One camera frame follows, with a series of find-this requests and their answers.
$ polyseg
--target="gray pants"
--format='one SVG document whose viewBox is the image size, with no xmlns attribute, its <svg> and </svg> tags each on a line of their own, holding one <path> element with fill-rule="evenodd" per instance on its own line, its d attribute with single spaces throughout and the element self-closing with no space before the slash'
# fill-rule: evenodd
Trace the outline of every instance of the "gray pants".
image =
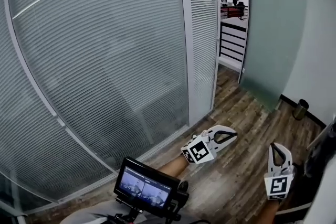
<svg viewBox="0 0 336 224">
<path fill-rule="evenodd" d="M 121 205 L 115 200 L 101 202 L 95 206 L 84 208 L 72 213 L 70 216 L 65 218 L 60 224 L 101 224 L 106 221 L 103 216 L 114 216 L 115 214 L 127 215 L 130 208 L 126 205 Z M 180 211 L 181 220 L 179 224 L 189 224 L 191 222 L 197 221 L 197 218 L 191 217 Z M 159 218 L 152 214 L 146 212 L 144 214 L 138 215 L 134 223 L 143 224 L 164 224 L 165 218 Z"/>
</svg>

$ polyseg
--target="white wall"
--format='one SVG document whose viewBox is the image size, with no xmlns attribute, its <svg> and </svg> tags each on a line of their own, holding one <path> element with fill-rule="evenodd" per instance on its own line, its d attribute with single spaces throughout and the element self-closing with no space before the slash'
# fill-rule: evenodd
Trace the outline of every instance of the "white wall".
<svg viewBox="0 0 336 224">
<path fill-rule="evenodd" d="M 328 124 L 336 113 L 336 0 L 307 0 L 301 45 L 284 95 Z"/>
</svg>

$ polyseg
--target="black baseboard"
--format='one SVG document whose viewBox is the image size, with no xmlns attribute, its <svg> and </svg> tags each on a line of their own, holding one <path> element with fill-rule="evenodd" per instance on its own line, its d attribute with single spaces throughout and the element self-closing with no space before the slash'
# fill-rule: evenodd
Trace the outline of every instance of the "black baseboard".
<svg viewBox="0 0 336 224">
<path fill-rule="evenodd" d="M 280 95 L 280 99 L 285 101 L 286 103 L 290 104 L 294 108 L 297 105 L 293 100 L 289 99 L 288 97 L 284 96 L 283 94 Z M 314 121 L 314 123 L 319 125 L 322 129 L 326 128 L 326 125 L 321 120 L 319 120 L 317 117 L 315 117 L 313 114 L 311 114 L 309 111 L 306 112 L 306 115 L 307 115 L 308 118 L 310 118 L 312 121 Z"/>
</svg>

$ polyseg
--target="small display screen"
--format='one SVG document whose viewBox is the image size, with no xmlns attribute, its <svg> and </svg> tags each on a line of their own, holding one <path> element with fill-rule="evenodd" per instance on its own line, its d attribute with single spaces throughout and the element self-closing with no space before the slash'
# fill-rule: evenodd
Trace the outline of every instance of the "small display screen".
<svg viewBox="0 0 336 224">
<path fill-rule="evenodd" d="M 133 197 L 137 197 L 151 206 L 162 208 L 171 191 L 170 187 L 145 177 L 125 167 L 119 188 Z"/>
</svg>

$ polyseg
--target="frosted glass panel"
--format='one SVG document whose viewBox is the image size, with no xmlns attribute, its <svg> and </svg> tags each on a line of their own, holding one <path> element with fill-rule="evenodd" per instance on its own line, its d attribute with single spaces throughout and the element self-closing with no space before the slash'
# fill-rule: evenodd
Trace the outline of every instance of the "frosted glass panel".
<svg viewBox="0 0 336 224">
<path fill-rule="evenodd" d="M 273 109 L 293 68 L 307 0 L 251 0 L 241 85 Z"/>
</svg>

